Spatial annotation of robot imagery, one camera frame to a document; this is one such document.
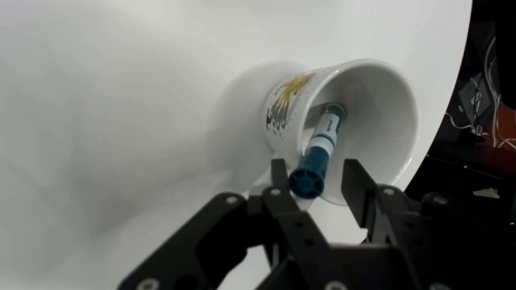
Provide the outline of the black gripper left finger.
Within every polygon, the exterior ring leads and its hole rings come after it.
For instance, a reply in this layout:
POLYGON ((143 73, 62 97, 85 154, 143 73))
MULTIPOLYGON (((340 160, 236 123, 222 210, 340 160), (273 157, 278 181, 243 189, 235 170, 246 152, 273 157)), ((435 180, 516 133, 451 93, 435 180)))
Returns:
POLYGON ((270 162, 270 194, 280 196, 288 192, 286 165, 282 159, 270 162))

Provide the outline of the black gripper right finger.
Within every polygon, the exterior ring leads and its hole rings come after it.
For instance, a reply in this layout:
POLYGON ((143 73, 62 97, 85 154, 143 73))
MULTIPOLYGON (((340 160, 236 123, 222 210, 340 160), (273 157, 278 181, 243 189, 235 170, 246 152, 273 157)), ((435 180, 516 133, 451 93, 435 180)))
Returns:
POLYGON ((357 226, 370 230, 375 220, 378 188, 357 160, 343 162, 340 192, 357 226))

